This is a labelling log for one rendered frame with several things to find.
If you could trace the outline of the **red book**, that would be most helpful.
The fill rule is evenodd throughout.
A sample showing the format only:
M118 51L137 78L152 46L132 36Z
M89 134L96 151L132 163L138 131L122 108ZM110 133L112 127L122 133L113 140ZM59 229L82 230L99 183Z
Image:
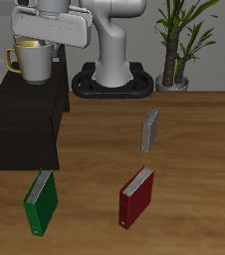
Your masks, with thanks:
M118 224L128 229L149 205L154 171L145 165L119 191Z

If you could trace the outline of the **green book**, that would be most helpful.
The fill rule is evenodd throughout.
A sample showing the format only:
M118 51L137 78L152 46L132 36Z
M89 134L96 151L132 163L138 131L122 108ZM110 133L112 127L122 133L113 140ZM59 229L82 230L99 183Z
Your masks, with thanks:
M40 169L23 199L33 235L43 237L58 205L54 172Z

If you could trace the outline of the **dark brown desk caddy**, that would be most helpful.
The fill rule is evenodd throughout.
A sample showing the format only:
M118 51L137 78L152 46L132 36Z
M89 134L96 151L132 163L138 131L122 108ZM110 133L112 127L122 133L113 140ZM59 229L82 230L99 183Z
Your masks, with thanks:
M65 48L58 51L52 77L44 85L27 84L8 72L0 85L0 169L59 168L57 137L62 114L70 110Z

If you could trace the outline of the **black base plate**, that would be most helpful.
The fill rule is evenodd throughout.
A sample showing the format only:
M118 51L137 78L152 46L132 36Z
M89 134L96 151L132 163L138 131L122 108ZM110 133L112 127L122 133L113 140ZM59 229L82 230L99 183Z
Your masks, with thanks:
M154 88L153 78L143 70L139 62L130 62L133 79L118 88L107 88L92 79L95 63L87 62L72 79L72 90L84 99L141 99L148 97Z

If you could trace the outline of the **white-yellow mug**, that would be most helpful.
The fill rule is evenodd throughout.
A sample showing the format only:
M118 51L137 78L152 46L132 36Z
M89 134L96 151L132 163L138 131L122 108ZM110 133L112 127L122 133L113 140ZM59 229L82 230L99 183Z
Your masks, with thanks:
M37 40L16 42L5 50L6 65L10 72L20 74L29 85L46 84L52 76L53 45L40 47ZM19 65L14 69L10 53L14 52Z

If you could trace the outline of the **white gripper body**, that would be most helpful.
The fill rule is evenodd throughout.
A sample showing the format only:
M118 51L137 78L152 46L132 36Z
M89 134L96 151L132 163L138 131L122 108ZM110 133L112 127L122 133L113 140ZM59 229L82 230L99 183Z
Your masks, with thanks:
M78 48L86 48L90 43L92 23L92 13L75 6L56 17L42 17L37 9L22 6L12 12L14 34Z

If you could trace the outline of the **green pot plant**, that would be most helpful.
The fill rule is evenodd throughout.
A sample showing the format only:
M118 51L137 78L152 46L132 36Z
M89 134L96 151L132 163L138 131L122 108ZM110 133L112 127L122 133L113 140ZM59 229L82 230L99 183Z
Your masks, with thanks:
M197 0L189 10L186 10L185 0L166 0L166 12L159 9L163 18L156 22L156 26L161 24L165 29L164 32L160 31L160 35L166 54L163 73L155 79L155 89L158 92L186 92L189 86L188 79L183 76L186 63L198 60L195 54L199 50L215 44L215 41L209 41L213 28L197 38L203 21L192 28L188 27L188 24L201 13L219 2L207 0L200 4L200 1Z

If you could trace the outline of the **grey book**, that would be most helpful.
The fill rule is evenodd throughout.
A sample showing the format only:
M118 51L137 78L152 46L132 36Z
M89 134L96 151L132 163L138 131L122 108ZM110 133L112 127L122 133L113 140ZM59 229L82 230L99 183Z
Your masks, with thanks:
M142 123L140 150L149 152L156 138L160 109L151 107Z

